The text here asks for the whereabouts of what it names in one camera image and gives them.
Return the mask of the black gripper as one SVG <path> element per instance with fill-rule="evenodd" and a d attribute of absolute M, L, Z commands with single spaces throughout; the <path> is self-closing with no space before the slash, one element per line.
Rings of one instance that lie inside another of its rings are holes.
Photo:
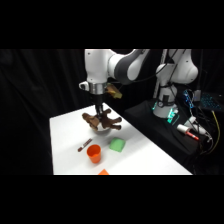
<path fill-rule="evenodd" d="M 96 109 L 97 117 L 99 117 L 99 116 L 102 117 L 102 115 L 103 115 L 103 106 L 102 106 L 103 102 L 104 102 L 104 95 L 103 94 L 94 96 L 94 104 L 96 105 L 95 109 Z"/>

